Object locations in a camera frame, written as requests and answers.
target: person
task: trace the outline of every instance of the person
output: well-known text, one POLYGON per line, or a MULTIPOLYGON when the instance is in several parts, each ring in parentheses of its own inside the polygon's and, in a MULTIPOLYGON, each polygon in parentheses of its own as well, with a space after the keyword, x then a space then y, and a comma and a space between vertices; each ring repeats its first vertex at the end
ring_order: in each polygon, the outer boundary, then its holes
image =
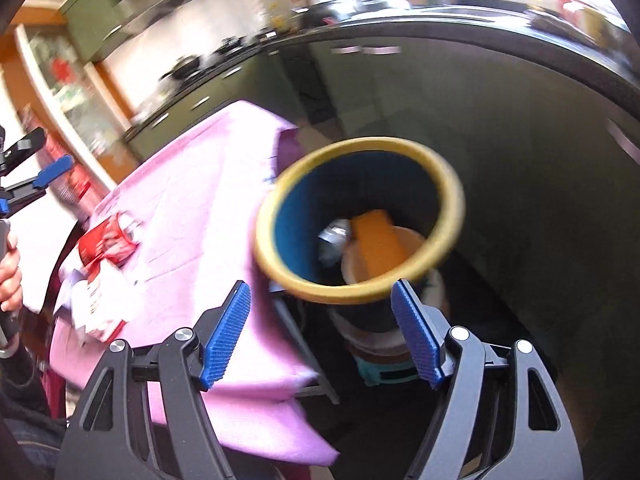
MULTIPOLYGON (((18 312, 22 307, 22 272, 15 235, 9 234, 7 246, 0 261, 0 309, 18 312)), ((27 459, 46 477, 53 478, 66 423, 51 418, 40 373, 18 343, 16 337, 7 348, 0 349, 0 415, 27 459)), ((9 436, 0 434, 0 447, 6 438, 9 436)))

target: orange object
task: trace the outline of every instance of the orange object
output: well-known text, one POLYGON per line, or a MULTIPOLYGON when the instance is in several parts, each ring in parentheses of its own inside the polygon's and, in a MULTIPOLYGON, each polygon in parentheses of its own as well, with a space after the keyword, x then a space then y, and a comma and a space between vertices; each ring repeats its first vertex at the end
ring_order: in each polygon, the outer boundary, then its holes
POLYGON ((356 216, 351 219, 351 226, 367 268, 367 279, 389 272, 409 257, 386 211, 374 209, 356 216))

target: pink tablecloth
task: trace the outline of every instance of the pink tablecloth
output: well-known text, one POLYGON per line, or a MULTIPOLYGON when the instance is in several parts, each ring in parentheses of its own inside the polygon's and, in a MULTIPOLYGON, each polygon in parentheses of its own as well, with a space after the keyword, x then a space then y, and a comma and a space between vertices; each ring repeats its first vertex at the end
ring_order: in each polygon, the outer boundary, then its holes
MULTIPOLYGON (((233 449, 288 462, 328 465, 337 452, 291 397, 315 376, 290 347, 270 308, 267 281, 252 259, 257 210, 274 179, 279 133, 292 124, 234 103, 156 153, 98 206, 92 226, 127 210, 144 222, 140 247, 123 267, 143 306, 121 337, 133 347, 162 341, 219 306, 238 279, 252 309, 225 377, 203 398, 218 439, 233 449)), ((84 386, 104 346, 80 347, 59 320, 52 368, 84 386)), ((150 387, 154 420, 163 421, 150 387)))

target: yellow rim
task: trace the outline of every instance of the yellow rim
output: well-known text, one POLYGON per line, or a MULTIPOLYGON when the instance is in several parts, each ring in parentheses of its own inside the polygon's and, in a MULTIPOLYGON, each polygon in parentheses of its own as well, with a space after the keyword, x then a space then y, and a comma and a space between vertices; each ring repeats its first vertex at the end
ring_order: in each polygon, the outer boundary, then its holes
POLYGON ((301 158, 282 173, 264 200, 256 221, 255 254, 262 270, 303 300, 329 304, 361 304, 388 296, 401 278, 416 280, 433 269, 455 245, 465 216, 462 184, 453 168, 433 150, 410 140, 392 137, 363 137, 325 146, 301 158), (434 181, 440 202, 438 219, 424 244, 402 265, 381 276, 354 285, 329 286, 309 282, 291 272, 276 251, 275 220, 289 191, 314 168, 353 152, 399 153, 418 162, 434 181))

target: black sleeve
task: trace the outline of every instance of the black sleeve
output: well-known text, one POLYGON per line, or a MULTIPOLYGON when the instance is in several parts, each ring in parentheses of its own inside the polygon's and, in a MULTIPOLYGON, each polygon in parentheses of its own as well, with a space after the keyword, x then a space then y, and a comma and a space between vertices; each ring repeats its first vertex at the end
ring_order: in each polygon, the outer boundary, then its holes
POLYGON ((21 407, 50 416, 40 373, 22 344, 13 356, 0 359, 0 391, 21 407))

